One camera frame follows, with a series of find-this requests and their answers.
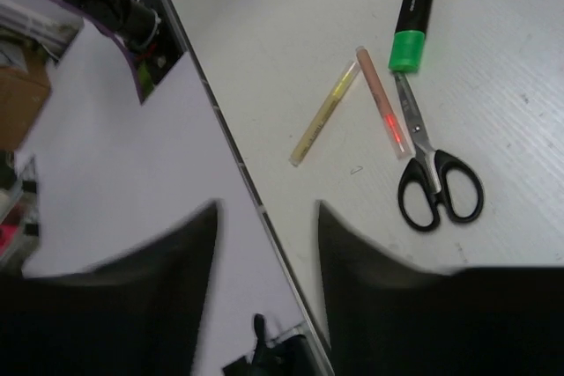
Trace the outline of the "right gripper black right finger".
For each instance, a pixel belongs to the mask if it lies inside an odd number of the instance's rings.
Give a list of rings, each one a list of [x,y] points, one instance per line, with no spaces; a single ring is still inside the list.
[[[387,254],[318,204],[337,375],[560,375],[562,267],[436,274]]]

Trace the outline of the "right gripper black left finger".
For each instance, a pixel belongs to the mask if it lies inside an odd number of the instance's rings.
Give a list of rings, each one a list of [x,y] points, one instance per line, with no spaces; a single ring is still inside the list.
[[[4,375],[188,375],[219,204],[86,272],[1,276]]]

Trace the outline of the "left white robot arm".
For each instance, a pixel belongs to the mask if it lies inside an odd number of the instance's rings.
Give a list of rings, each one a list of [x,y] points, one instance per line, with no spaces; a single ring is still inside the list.
[[[158,32],[158,13],[139,0],[64,0],[119,35],[128,49],[145,50]]]

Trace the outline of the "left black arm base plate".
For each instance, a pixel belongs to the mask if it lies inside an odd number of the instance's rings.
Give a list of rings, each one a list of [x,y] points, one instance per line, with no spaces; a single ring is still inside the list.
[[[157,33],[146,50],[134,55],[137,80],[140,83],[137,96],[143,104],[188,47],[171,0],[141,0],[141,3],[156,11],[160,18]]]

